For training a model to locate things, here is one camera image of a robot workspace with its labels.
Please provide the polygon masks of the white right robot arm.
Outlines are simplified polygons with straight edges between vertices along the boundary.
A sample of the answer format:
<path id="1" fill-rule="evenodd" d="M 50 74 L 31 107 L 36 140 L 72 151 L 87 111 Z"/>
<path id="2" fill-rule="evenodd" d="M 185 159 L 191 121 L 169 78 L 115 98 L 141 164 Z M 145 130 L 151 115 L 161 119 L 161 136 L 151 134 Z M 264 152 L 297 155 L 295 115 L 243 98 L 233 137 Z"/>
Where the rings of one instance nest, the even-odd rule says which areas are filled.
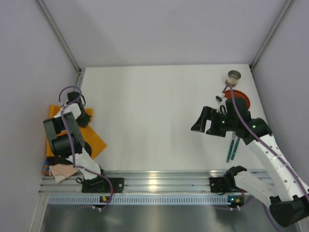
<path id="1" fill-rule="evenodd" d="M 205 106 L 191 131 L 225 137 L 233 132 L 258 157 L 274 186 L 263 182 L 242 166 L 224 174 L 223 192 L 242 189 L 269 208 L 282 227 L 309 216 L 309 187 L 291 168 L 275 141 L 271 129 L 261 118 L 252 118 L 243 98 L 219 101 L 217 109 Z"/>

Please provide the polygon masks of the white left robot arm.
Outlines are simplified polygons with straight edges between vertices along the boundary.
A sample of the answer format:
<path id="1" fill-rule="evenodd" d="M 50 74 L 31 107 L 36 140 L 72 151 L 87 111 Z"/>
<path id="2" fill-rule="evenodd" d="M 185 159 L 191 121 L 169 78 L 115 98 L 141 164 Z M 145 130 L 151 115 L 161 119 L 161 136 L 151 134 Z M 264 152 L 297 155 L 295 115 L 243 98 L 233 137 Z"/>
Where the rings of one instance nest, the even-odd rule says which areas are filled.
<path id="1" fill-rule="evenodd" d="M 82 93 L 72 91 L 67 97 L 59 107 L 50 107 L 51 115 L 43 122 L 48 174 L 60 183 L 81 172 L 77 182 L 94 190 L 106 182 L 104 170 L 94 159 L 107 145 L 89 125 L 94 111 L 85 108 Z"/>

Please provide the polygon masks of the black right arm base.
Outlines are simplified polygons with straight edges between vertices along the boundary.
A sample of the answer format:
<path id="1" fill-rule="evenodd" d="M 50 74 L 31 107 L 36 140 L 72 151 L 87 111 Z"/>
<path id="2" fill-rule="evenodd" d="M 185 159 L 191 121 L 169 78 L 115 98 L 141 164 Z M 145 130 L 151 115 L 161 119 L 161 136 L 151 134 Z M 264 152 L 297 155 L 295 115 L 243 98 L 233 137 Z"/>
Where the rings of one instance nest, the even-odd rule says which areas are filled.
<path id="1" fill-rule="evenodd" d="M 211 193 L 223 195 L 225 193 L 240 193 L 241 189 L 236 187 L 235 183 L 225 177 L 210 177 Z"/>

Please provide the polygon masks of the orange cartoon mouse towel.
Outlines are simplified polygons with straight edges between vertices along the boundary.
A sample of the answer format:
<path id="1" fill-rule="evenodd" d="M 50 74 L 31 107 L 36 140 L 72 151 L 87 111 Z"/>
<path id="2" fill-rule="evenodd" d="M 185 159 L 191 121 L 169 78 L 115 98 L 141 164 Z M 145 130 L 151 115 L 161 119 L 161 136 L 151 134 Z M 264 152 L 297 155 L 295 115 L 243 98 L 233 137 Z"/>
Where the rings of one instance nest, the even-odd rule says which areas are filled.
<path id="1" fill-rule="evenodd" d="M 50 105 L 49 106 L 49 117 L 56 116 L 60 113 L 60 106 Z M 86 108 L 85 112 L 91 117 L 94 116 L 93 108 Z M 85 149 L 92 159 L 96 158 L 106 147 L 106 143 L 99 137 L 99 135 L 88 125 L 81 128 L 81 134 L 85 140 Z M 50 148 L 48 139 L 46 139 L 46 160 L 43 166 L 42 173 L 45 175 L 53 176 L 56 183 L 60 183 L 63 180 L 78 172 L 77 168 L 73 168 L 72 162 L 63 159 L 60 156 L 55 156 Z M 82 174 L 86 180 L 94 180 L 97 175 L 82 170 Z"/>

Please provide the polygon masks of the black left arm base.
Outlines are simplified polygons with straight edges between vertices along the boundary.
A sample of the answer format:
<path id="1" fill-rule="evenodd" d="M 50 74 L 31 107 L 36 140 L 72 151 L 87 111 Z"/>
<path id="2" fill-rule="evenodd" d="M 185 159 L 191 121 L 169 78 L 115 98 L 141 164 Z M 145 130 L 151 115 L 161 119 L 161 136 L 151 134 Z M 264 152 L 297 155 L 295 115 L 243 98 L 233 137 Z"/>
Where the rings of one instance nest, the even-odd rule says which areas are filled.
<path id="1" fill-rule="evenodd" d="M 108 178 L 112 184 L 114 193 L 122 193 L 124 190 L 124 178 Z M 82 193 L 109 193 L 111 192 L 110 184 L 102 177 L 91 180 L 81 180 L 76 182 L 82 184 Z"/>

